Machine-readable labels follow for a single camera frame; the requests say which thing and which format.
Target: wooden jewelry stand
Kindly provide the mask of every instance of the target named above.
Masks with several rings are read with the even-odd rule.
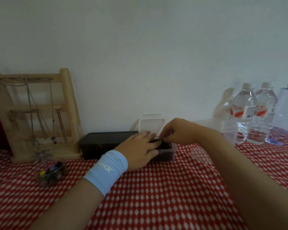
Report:
[[[53,157],[50,160],[60,159],[76,159],[80,158],[81,151],[77,146],[78,140],[83,136],[80,118],[78,114],[77,104],[72,87],[72,80],[68,69],[60,69],[60,73],[56,74],[0,74],[0,120],[6,133],[8,142],[11,146],[13,156],[11,157],[14,163],[31,162],[34,160],[32,156],[37,151],[32,144],[32,134],[28,126],[15,126],[15,118],[11,117],[11,113],[30,112],[28,105],[17,105],[13,102],[7,85],[28,83],[61,83],[65,104],[54,105],[39,104],[38,112],[51,113],[59,109],[60,112],[67,112],[70,129],[65,130],[65,137],[71,137],[72,140],[63,143],[47,143],[40,144],[41,149],[49,150]],[[55,136],[64,137],[63,131],[54,131]],[[45,131],[34,131],[36,138],[44,138]],[[46,133],[47,138],[51,138],[51,134]]]

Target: clear plastic bottle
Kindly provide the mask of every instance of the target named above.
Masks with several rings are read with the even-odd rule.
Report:
[[[246,140],[255,144],[263,144],[269,136],[277,103],[277,96],[273,92],[270,82],[261,83],[261,89],[256,92],[256,98],[257,105]]]
[[[253,89],[252,84],[243,83],[242,90],[232,100],[230,119],[236,122],[239,127],[236,141],[237,144],[241,144],[245,141],[252,122],[257,104]]]
[[[288,86],[280,89],[267,143],[282,146],[288,137]]]

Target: left hand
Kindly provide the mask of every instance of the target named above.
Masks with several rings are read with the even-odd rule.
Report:
[[[150,131],[145,131],[141,134],[132,135],[114,149],[126,157],[128,171],[142,168],[158,155],[158,150],[154,149],[159,147],[162,141],[149,143],[155,137],[156,133],[150,134]]]

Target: wristband logo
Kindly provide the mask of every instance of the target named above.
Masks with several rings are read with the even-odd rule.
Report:
[[[99,163],[99,165],[100,166],[102,166],[102,167],[104,167],[105,168],[105,170],[107,170],[108,171],[108,173],[110,173],[110,170],[112,170],[112,169],[110,169],[110,166],[107,166],[106,164],[104,164],[104,163]]]

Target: table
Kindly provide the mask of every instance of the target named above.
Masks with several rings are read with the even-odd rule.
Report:
[[[213,164],[178,146],[173,162],[124,173],[99,205],[87,229],[246,229]],[[282,147],[245,142],[237,149],[288,190],[288,140]],[[69,175],[50,188],[33,179],[33,165],[12,164],[0,150],[0,229],[26,229],[96,163],[69,160]]]

